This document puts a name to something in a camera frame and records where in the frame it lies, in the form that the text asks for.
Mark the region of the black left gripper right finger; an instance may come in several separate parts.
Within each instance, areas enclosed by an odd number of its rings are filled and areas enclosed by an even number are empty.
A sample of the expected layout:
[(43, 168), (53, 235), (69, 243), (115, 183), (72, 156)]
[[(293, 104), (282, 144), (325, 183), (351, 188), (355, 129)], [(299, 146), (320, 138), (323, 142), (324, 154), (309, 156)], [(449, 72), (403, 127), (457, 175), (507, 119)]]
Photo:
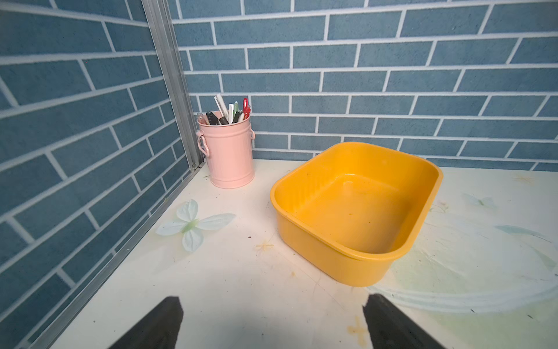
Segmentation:
[(383, 295), (370, 295), (363, 315), (374, 349), (444, 347)]

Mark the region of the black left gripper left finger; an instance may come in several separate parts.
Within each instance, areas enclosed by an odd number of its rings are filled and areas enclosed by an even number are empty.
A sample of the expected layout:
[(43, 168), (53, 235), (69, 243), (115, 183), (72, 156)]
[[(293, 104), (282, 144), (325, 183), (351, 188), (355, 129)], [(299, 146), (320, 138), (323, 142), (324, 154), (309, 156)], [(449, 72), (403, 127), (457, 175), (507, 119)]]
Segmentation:
[(164, 298), (110, 349), (175, 348), (183, 315), (178, 297)]

